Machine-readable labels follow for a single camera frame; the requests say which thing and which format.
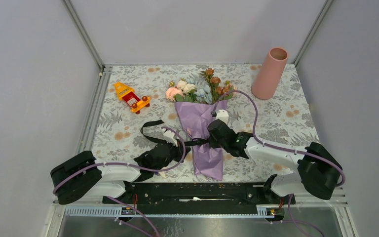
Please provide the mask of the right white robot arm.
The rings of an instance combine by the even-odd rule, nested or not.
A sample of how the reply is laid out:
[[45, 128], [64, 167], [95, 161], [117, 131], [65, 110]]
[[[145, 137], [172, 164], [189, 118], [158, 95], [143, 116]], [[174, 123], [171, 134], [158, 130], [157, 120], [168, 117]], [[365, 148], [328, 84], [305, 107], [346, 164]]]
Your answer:
[[329, 200], [342, 175], [340, 164], [319, 143], [312, 142], [302, 148], [255, 139], [252, 133], [235, 133], [219, 119], [209, 124], [208, 132], [212, 148], [222, 148], [234, 157], [258, 158], [292, 170], [290, 174], [274, 174], [267, 179], [263, 196], [269, 203], [305, 192]]

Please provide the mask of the purple paper flower bouquet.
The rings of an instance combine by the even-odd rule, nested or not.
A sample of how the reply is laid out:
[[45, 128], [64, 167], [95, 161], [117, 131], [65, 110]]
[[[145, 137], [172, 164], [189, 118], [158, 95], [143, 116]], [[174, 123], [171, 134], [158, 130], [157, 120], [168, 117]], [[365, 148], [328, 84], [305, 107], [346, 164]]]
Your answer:
[[[219, 99], [224, 93], [235, 89], [230, 81], [222, 82], [212, 68], [207, 68], [198, 75], [171, 82], [165, 92], [166, 99], [175, 103], [181, 126], [192, 141], [208, 140], [208, 125], [214, 120], [212, 112], [225, 110], [230, 93]], [[204, 175], [214, 180], [223, 179], [223, 152], [212, 145], [193, 146], [193, 168], [195, 175]]]

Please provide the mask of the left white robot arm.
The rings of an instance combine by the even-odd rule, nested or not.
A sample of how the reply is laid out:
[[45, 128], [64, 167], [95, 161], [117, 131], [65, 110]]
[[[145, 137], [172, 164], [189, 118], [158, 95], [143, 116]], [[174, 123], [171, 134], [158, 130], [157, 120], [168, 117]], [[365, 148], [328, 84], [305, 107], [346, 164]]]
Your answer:
[[84, 151], [50, 172], [53, 193], [60, 204], [70, 204], [83, 196], [111, 196], [122, 203], [133, 198], [131, 182], [142, 182], [165, 172], [171, 162], [179, 164], [189, 147], [157, 144], [129, 163], [105, 162]]

